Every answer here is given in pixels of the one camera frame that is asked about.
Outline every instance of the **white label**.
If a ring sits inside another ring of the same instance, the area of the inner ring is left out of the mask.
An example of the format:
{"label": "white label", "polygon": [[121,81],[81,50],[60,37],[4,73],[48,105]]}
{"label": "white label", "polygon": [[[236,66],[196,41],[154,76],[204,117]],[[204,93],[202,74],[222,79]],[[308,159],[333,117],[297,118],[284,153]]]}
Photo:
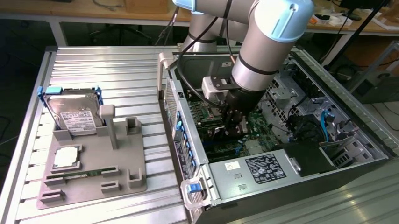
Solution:
{"label": "white label", "polygon": [[230,66],[230,62],[222,62],[222,63],[221,63],[221,66],[222,66],[222,67],[229,67],[229,66]]}
{"label": "white label", "polygon": [[232,170],[232,169],[238,169],[240,168],[237,161],[224,163],[224,166],[225,166],[226,170]]}
{"label": "white label", "polygon": [[70,133],[94,130],[94,121],[90,111],[62,112],[60,114]]}

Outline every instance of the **table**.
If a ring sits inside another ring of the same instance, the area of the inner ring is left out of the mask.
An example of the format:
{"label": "table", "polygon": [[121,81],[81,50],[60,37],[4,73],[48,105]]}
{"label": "table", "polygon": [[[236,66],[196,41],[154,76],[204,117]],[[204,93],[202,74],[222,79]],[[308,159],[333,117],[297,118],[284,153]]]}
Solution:
{"label": "table", "polygon": [[[45,52],[0,197],[0,223],[186,223],[156,98],[157,53],[176,47],[60,47]],[[53,120],[36,95],[37,86],[98,85],[116,121],[142,123],[148,189],[137,194],[36,209]],[[234,221],[234,224],[395,223],[399,218],[399,160],[340,189]]]}
{"label": "table", "polygon": [[[122,0],[101,0],[104,4],[122,3]],[[330,2],[325,0],[313,0],[314,5],[329,8]],[[166,14],[137,14],[126,13],[124,8],[116,8],[112,12],[108,9],[96,6],[90,0],[73,0],[72,3],[52,2],[48,0],[0,0],[0,18],[17,20],[37,20],[49,23],[57,46],[66,46],[64,32],[60,26],[61,22],[85,22],[85,23],[110,23],[110,24],[134,24],[134,25],[166,25],[176,6],[169,1],[169,12]],[[363,23],[367,14],[357,12],[361,21],[353,21],[350,26],[341,30],[341,38],[338,39],[330,53],[325,57],[321,65],[329,63],[336,56],[341,47],[346,43],[354,30]],[[178,11],[174,26],[188,26],[190,13],[188,10]],[[309,33],[336,34],[340,27],[330,25],[306,25]],[[377,24],[369,22],[360,35],[375,36],[399,36],[399,31],[384,30]]]}
{"label": "table", "polygon": [[[122,4],[124,0],[101,0],[101,4]],[[92,3],[92,0],[73,0],[70,3],[49,0],[0,0],[0,18],[46,21],[57,46],[66,46],[61,22],[109,23],[164,26],[172,17],[176,6],[169,1],[166,14],[126,13],[122,8],[110,11]],[[174,26],[188,26],[190,12],[178,11]]]}

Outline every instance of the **power supply label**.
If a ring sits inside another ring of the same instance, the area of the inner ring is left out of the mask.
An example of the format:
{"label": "power supply label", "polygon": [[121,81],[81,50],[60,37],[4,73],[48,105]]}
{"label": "power supply label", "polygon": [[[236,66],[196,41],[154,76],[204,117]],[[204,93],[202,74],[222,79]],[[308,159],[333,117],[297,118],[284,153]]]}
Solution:
{"label": "power supply label", "polygon": [[257,184],[286,177],[273,154],[245,159],[245,162]]}

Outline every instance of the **blue cable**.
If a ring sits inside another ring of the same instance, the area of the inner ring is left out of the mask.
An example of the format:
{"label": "blue cable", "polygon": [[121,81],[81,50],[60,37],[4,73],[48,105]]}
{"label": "blue cable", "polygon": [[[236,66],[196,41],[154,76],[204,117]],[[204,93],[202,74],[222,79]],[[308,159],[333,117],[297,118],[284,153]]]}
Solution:
{"label": "blue cable", "polygon": [[326,128],[325,128],[325,115],[330,114],[328,111],[322,111],[320,115],[320,124],[321,124],[321,129],[325,135],[325,141],[328,142],[328,133],[326,133]]}

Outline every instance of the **desk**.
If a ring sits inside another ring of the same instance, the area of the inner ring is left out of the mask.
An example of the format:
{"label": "desk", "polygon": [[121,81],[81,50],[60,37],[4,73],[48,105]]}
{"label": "desk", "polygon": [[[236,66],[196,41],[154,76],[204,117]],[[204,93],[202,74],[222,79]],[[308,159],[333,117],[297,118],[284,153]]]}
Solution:
{"label": "desk", "polygon": [[[330,2],[325,0],[313,0],[316,6],[330,7]],[[101,0],[104,4],[122,3],[122,0]],[[70,3],[52,2],[49,0],[0,0],[0,18],[16,20],[36,20],[49,23],[54,40],[58,46],[66,46],[64,32],[60,26],[61,22],[84,22],[84,23],[110,23],[110,24],[134,24],[134,25],[166,25],[173,14],[176,6],[169,1],[169,11],[166,14],[137,14],[126,13],[124,8],[116,8],[116,11],[96,6],[90,0],[73,0]],[[329,55],[322,61],[328,64],[336,56],[345,42],[348,41],[354,30],[363,23],[367,14],[356,12],[361,16],[361,21],[353,21],[350,26],[341,29],[341,38],[337,41]],[[188,10],[178,11],[174,26],[188,26],[190,13]],[[308,24],[306,32],[336,34],[340,27],[330,25]],[[375,36],[399,36],[397,31],[383,29],[373,22],[369,22],[360,35]]]}
{"label": "desk", "polygon": [[[101,0],[102,4],[122,4],[124,0]],[[60,26],[61,22],[109,23],[132,25],[168,24],[176,6],[169,1],[166,14],[126,13],[122,8],[110,11],[96,6],[90,0],[73,0],[70,3],[49,0],[0,0],[0,18],[14,20],[46,21],[57,42],[57,46],[66,46],[66,39]],[[178,10],[174,26],[188,26],[190,12]]]}

